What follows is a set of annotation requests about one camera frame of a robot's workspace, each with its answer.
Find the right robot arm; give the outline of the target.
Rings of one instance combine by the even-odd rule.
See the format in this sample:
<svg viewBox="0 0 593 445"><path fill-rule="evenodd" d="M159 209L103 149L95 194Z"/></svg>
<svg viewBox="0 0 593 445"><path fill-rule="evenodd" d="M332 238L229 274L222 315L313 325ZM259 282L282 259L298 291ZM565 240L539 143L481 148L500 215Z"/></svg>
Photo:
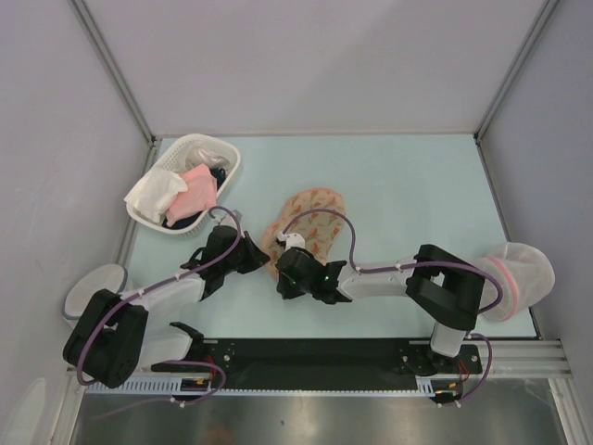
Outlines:
<svg viewBox="0 0 593 445"><path fill-rule="evenodd" d="M492 276L434 245L422 245L409 263L376 267L347 261L325 264L304 248L288 248L276 262L283 299L310 295L328 305L375 297L408 298L435 321L421 375L455 373L461 344L475 328Z"/></svg>

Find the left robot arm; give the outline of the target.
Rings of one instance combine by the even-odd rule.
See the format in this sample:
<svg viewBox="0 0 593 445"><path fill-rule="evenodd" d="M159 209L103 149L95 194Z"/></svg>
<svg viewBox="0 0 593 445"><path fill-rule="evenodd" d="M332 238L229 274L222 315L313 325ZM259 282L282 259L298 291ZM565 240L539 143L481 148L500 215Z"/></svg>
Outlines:
<svg viewBox="0 0 593 445"><path fill-rule="evenodd" d="M174 321L175 314L219 290L230 273L252 273L270 257L250 235L219 225L171 278L121 294L97 290L63 349L80 384L117 388L134 371L154 365L198 368L202 334Z"/></svg>

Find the floral mesh laundry bag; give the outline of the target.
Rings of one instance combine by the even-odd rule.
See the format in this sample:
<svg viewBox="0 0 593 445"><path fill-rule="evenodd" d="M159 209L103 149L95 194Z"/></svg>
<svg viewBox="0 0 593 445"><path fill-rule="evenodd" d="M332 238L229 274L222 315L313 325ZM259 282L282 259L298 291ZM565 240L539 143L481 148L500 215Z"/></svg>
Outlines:
<svg viewBox="0 0 593 445"><path fill-rule="evenodd" d="M259 248L270 257L266 268L275 281L278 281L276 263L284 252L277 243L277 235L299 214L307 210L315 210L294 222L288 232L297 233L305 240L305 249L314 258L325 264L330 249L343 231L345 223L336 215L319 212L319 209L335 210L347 214L346 201L336 191L329 188L312 188L290 197L284 204L280 216L265 230Z"/></svg>

